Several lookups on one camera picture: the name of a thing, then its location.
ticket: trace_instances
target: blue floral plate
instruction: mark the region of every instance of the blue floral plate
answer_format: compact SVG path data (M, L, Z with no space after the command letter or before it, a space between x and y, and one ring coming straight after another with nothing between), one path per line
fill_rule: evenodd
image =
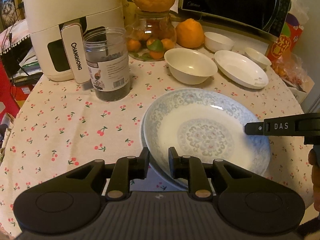
M258 119L237 101L189 88L155 100L145 115L143 132L152 157L169 176L168 148L172 146L180 156L195 156L203 163L220 158L263 175L270 161L269 141L265 136L246 135L248 122ZM182 179L177 182L187 184Z

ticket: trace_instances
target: cat picture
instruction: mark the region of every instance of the cat picture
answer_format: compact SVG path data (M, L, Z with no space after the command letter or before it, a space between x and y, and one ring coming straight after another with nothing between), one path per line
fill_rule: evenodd
M18 19L14 0L0 0L0 14L4 30L13 25Z

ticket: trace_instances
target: jar label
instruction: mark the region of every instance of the jar label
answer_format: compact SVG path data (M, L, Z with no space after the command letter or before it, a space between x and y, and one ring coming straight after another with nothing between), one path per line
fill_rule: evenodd
M114 60L93 63L87 61L92 85L100 91L114 91L130 80L128 53Z

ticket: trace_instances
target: white wall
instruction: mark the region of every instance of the white wall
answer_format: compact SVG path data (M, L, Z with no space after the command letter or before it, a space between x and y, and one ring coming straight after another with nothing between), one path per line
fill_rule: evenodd
M304 25L293 53L303 60L303 68L315 82L315 85L301 107L306 113L320 95L320 0L301 0L309 7L310 20Z

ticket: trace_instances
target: cherry print tablecloth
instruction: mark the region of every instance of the cherry print tablecloth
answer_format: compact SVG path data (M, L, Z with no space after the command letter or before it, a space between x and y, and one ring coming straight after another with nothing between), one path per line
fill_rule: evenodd
M213 57L205 49L201 52ZM20 233L12 212L24 190L94 159L114 163L142 150L141 120L150 104L168 91L186 87L170 74L165 62L129 59L132 90L124 99L106 103L92 87L75 81L42 77L21 108L0 167L0 225ZM227 95L264 118L302 114L300 105L271 68L262 90L238 86L220 72L194 86ZM313 198L311 166L303 138L270 137L272 158L265 177L297 191L306 206ZM176 190L149 168L146 180L131 181L132 190Z

